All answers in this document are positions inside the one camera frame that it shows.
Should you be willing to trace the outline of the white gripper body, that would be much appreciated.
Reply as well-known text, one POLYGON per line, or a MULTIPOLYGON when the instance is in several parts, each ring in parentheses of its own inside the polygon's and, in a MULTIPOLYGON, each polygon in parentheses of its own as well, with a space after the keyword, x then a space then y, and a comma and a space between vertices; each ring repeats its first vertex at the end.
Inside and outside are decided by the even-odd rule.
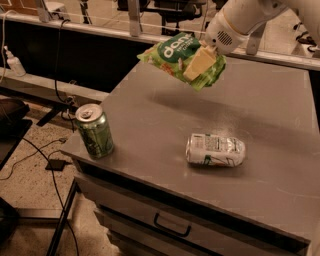
POLYGON ((222 10, 209 22, 205 32, 206 44, 215 47, 220 55, 231 53, 248 38, 232 28, 222 10))

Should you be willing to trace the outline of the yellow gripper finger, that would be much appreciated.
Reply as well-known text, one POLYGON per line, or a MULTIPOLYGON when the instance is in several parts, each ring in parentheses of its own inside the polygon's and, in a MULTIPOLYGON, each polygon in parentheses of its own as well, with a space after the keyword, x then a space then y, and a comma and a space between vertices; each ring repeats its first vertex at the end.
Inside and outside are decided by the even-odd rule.
POLYGON ((216 63, 216 48, 201 46, 183 73, 187 81, 193 81, 216 63))

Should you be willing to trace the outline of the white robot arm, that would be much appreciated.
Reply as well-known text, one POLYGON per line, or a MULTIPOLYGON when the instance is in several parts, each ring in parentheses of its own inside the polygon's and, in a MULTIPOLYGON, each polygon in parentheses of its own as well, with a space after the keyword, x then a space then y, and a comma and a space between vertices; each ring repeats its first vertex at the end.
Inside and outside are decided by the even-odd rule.
POLYGON ((296 12, 316 43, 320 44, 320 0, 228 0, 209 22, 205 46, 229 54, 247 42, 247 55, 256 55, 266 23, 287 9, 296 12))

